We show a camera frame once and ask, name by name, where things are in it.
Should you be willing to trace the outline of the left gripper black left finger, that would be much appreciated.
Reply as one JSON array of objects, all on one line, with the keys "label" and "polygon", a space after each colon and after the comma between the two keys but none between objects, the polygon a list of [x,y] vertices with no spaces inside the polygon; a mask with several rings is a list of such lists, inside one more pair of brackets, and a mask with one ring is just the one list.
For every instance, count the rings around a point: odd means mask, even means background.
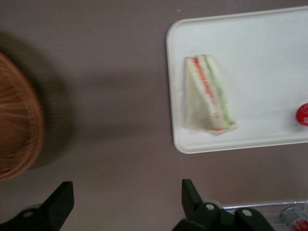
[{"label": "left gripper black left finger", "polygon": [[20,212],[13,219],[14,231],[58,231],[74,207],[71,181],[65,181],[39,206]]}]

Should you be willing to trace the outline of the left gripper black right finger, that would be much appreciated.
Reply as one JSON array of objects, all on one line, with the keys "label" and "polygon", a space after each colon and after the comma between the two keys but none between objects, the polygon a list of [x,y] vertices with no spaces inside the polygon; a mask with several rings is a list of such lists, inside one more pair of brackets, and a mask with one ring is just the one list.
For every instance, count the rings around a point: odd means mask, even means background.
[{"label": "left gripper black right finger", "polygon": [[186,218],[174,231],[272,231],[265,217],[252,208],[238,208],[232,214],[216,201],[203,201],[193,182],[183,179],[181,202]]}]

